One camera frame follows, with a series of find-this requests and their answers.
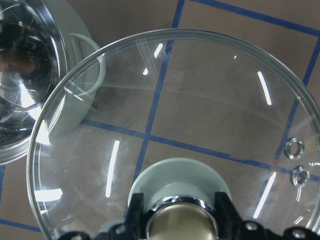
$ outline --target screw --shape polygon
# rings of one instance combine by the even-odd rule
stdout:
[[[80,235],[73,236],[70,240],[82,240]]]
[[[249,231],[256,231],[258,229],[258,225],[252,221],[249,221],[245,224],[245,228]]]
[[[292,235],[296,238],[296,239],[305,239],[306,238],[306,234],[304,231],[300,230],[300,229],[295,229],[292,231]]]
[[[116,233],[116,234],[123,234],[125,231],[126,231],[125,225],[118,226],[118,227],[115,229],[115,233]]]

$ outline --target glass lid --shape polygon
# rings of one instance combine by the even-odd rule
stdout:
[[[209,31],[141,33],[87,57],[51,94],[32,132],[29,198],[48,239],[95,237],[132,193],[145,191],[147,211],[189,184],[209,207],[226,192],[277,234],[319,233],[319,136],[313,98],[267,52]]]

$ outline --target white handle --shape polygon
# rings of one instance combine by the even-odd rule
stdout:
[[[95,51],[99,50],[100,47],[99,45],[93,41],[90,37],[87,37],[87,36],[84,36],[82,34],[78,34],[78,33],[69,33],[70,36],[76,38],[76,39],[79,39],[79,40],[82,40],[86,43],[88,43],[89,45],[91,45],[93,47],[93,49]],[[82,60],[82,58],[80,58],[78,56],[78,52],[77,51],[74,51],[74,54],[76,55],[76,57],[78,57],[78,59],[80,59],[79,61]],[[104,81],[105,79],[105,75],[106,75],[106,63],[105,61],[103,60],[103,57],[102,56],[99,56],[97,57],[97,60],[100,62],[100,67],[99,67],[99,76],[95,82],[95,84],[85,93],[82,93],[80,95],[83,95],[83,94],[89,94],[89,93],[92,93],[94,91],[96,91],[102,84],[102,82]]]

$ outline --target pot handle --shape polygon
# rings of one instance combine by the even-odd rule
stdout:
[[[89,45],[91,45],[93,47],[93,49],[95,51],[100,49],[99,45],[95,41],[93,41],[90,37],[84,36],[84,35],[79,34],[79,33],[73,33],[73,32],[69,33],[69,35],[71,37],[73,37],[73,38],[76,38],[78,40],[82,40],[82,41],[88,43]],[[77,58],[77,61],[79,61],[79,62],[83,59],[81,56],[79,56],[79,53],[77,51],[74,51],[74,55]],[[102,82],[105,79],[106,62],[104,61],[103,56],[98,56],[97,60],[100,62],[99,76],[98,76],[95,84],[88,91],[86,91],[85,93],[82,93],[80,95],[89,94],[89,93],[92,93],[92,92],[96,91],[101,86]]]

